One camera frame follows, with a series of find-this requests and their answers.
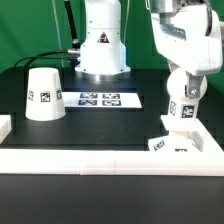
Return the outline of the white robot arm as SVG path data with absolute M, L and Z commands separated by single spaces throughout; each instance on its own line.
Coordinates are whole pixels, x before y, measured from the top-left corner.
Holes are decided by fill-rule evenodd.
M 93 79 L 128 72 L 126 47 L 120 40 L 119 0 L 84 0 L 86 39 L 80 49 L 76 70 Z M 188 76 L 187 96 L 202 95 L 200 84 L 206 75 L 220 71 L 221 27 L 208 0 L 145 0 L 151 15 L 158 53 L 169 65 Z

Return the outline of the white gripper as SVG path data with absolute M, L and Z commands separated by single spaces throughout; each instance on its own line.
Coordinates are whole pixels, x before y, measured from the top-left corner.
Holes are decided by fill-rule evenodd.
M 168 12 L 150 12 L 157 51 L 188 72 L 186 97 L 199 99 L 203 75 L 219 72 L 223 63 L 217 13 L 206 4 L 171 4 Z

